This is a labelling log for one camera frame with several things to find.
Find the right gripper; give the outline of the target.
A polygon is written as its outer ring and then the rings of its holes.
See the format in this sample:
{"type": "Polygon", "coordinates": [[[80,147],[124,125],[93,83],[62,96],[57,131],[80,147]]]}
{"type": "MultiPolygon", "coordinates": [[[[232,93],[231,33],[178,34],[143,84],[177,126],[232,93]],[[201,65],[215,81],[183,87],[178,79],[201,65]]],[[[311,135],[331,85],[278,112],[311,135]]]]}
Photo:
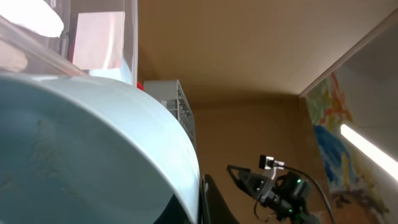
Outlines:
{"type": "Polygon", "coordinates": [[[267,176],[251,173],[250,169],[227,165],[226,170],[237,187],[246,187],[246,193],[263,207],[279,208],[282,199],[277,193],[275,182],[267,176]]]}

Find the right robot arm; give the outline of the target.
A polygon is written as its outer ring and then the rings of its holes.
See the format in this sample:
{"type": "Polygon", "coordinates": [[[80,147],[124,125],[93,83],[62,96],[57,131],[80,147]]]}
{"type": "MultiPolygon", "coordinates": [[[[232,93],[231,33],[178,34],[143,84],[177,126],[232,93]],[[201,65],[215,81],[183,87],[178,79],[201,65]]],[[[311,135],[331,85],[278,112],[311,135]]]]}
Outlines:
{"type": "Polygon", "coordinates": [[[321,195],[332,224],[336,223],[331,205],[318,182],[308,174],[283,166],[288,173],[272,180],[271,178],[252,173],[250,169],[228,165],[226,167],[233,182],[245,194],[255,199],[254,215],[258,217],[257,207],[270,208],[276,220],[291,223],[320,223],[320,219],[309,212],[307,197],[315,187],[321,195]]]}

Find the light blue small bowl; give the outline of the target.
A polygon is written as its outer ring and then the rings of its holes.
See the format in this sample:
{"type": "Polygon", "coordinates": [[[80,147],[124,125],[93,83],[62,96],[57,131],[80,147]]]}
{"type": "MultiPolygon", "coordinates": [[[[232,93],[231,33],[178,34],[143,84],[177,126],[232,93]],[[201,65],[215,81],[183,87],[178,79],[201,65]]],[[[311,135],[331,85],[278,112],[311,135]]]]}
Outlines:
{"type": "Polygon", "coordinates": [[[1,75],[2,223],[199,223],[177,119],[107,78],[1,75]]]}

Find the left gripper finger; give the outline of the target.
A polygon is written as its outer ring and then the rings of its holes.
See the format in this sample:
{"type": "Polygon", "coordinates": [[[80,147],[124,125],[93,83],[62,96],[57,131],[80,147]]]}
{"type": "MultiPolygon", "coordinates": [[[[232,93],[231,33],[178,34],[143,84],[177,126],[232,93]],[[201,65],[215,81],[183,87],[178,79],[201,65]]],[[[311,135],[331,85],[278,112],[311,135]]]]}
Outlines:
{"type": "Polygon", "coordinates": [[[204,224],[239,224],[230,211],[212,176],[201,180],[201,211],[204,224]]]}

